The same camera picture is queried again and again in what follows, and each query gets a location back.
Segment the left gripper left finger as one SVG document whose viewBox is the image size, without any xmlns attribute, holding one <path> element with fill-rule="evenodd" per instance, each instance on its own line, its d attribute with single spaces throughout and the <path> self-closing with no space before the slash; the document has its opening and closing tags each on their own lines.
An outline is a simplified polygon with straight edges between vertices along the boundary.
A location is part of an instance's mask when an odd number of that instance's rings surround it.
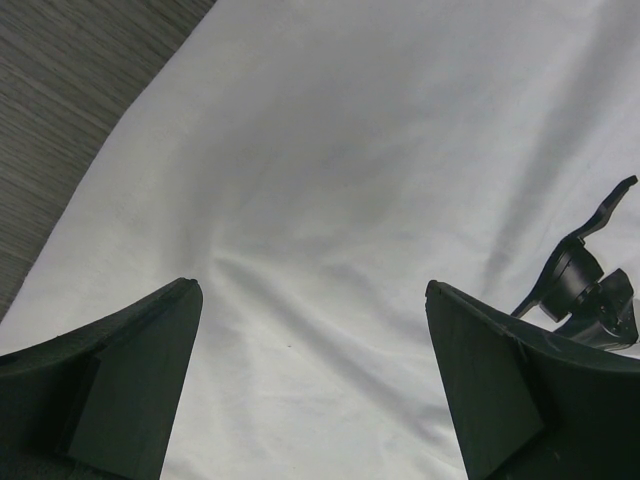
<svg viewBox="0 0 640 480">
<path fill-rule="evenodd" d="M 1 358 L 4 479 L 157 479 L 202 311 L 179 278 Z"/>
</svg>

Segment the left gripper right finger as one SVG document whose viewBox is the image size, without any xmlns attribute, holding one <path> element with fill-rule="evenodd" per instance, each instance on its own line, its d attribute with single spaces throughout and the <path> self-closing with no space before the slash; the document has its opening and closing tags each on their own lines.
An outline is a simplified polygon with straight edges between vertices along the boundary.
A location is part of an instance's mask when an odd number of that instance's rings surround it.
<svg viewBox="0 0 640 480">
<path fill-rule="evenodd" d="M 639 362 L 504 314 L 444 282 L 432 346 L 470 479 L 636 479 Z"/>
</svg>

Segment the white t-shirt with robot print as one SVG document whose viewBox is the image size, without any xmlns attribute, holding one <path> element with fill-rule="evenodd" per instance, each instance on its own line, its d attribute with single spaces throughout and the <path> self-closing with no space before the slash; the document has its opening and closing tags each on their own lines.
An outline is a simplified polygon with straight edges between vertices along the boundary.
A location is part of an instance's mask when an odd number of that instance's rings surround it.
<svg viewBox="0 0 640 480">
<path fill-rule="evenodd" d="M 9 353 L 178 277 L 166 479 L 461 479 L 431 280 L 503 311 L 639 171 L 635 1 L 219 1 L 92 162 Z"/>
</svg>

